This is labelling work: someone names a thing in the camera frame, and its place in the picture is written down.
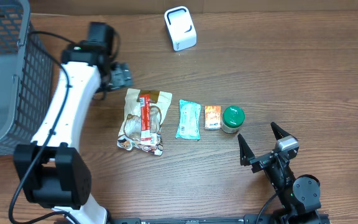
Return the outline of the green lid jar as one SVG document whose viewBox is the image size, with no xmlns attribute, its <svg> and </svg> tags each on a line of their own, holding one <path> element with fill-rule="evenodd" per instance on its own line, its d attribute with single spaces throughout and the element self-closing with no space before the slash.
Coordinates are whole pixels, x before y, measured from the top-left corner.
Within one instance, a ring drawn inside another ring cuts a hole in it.
<svg viewBox="0 0 358 224">
<path fill-rule="evenodd" d="M 221 129 L 225 133 L 236 133 L 245 121 L 245 113 L 238 106 L 227 107 L 222 115 Z"/>
</svg>

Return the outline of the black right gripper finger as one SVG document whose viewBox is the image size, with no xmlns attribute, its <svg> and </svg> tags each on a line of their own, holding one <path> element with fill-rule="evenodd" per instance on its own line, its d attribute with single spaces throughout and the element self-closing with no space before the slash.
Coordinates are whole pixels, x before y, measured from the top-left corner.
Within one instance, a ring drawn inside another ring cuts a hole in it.
<svg viewBox="0 0 358 224">
<path fill-rule="evenodd" d="M 240 163 L 242 166 L 250 166 L 252 164 L 251 160 L 255 158 L 254 153 L 250 149 L 242 134 L 238 134 L 237 138 L 240 148 Z"/>
<path fill-rule="evenodd" d="M 279 125 L 277 125 L 275 122 L 270 123 L 273 134 L 275 136 L 275 139 L 278 141 L 280 139 L 283 139 L 285 137 L 290 136 L 290 133 L 286 132 L 284 129 L 282 129 Z"/>
</svg>

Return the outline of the brown snack bag red label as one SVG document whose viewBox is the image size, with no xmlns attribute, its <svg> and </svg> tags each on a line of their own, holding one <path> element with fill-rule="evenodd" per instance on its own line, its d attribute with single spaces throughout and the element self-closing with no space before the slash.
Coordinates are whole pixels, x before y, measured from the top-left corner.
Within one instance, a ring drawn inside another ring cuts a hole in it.
<svg viewBox="0 0 358 224">
<path fill-rule="evenodd" d="M 172 94 L 157 90 L 127 90 L 124 121 L 119 130 L 117 146 L 133 148 L 155 156 L 163 154 L 162 123 L 172 102 Z"/>
</svg>

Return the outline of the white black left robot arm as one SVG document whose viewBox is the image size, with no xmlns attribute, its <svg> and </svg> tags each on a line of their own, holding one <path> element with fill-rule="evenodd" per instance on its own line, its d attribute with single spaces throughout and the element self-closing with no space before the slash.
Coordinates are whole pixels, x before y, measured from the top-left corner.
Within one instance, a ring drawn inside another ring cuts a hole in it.
<svg viewBox="0 0 358 224">
<path fill-rule="evenodd" d="M 127 64 L 116 57 L 121 38 L 103 22 L 90 22 L 85 40 L 70 40 L 60 60 L 59 80 L 40 128 L 30 143 L 14 150 L 20 179 L 8 210 L 15 223 L 14 206 L 20 192 L 30 203 L 52 212 L 33 219 L 39 222 L 63 215 L 70 223 L 112 223 L 108 209 L 91 194 L 91 172 L 79 153 L 81 130 L 94 95 L 132 86 Z"/>
</svg>

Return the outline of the teal tissue pack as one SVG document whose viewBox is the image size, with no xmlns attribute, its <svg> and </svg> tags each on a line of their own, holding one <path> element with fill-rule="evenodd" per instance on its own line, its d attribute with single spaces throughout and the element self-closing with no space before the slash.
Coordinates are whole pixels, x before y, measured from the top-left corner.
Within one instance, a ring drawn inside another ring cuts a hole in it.
<svg viewBox="0 0 358 224">
<path fill-rule="evenodd" d="M 176 138 L 200 140 L 201 105 L 195 102 L 180 100 L 180 120 Z"/>
</svg>

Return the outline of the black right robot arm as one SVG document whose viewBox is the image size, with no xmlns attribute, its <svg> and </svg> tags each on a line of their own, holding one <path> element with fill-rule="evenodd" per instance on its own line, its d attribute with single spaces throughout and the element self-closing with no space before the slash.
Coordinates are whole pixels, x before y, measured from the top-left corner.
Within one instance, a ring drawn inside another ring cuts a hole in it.
<svg viewBox="0 0 358 224">
<path fill-rule="evenodd" d="M 279 125 L 270 123 L 276 143 L 274 149 L 262 156 L 255 156 L 241 134 L 237 135 L 240 163 L 250 166 L 253 173 L 264 172 L 274 188 L 271 196 L 255 218 L 255 223 L 323 223 L 321 217 L 320 181 L 313 175 L 295 177 L 290 160 L 299 151 L 296 137 Z"/>
</svg>

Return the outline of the orange small box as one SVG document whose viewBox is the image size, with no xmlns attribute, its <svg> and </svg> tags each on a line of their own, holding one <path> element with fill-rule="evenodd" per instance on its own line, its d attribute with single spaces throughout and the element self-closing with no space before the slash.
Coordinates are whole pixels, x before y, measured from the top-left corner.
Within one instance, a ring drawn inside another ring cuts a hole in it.
<svg viewBox="0 0 358 224">
<path fill-rule="evenodd" d="M 207 130 L 217 130 L 221 128 L 221 107 L 204 107 L 204 128 Z"/>
</svg>

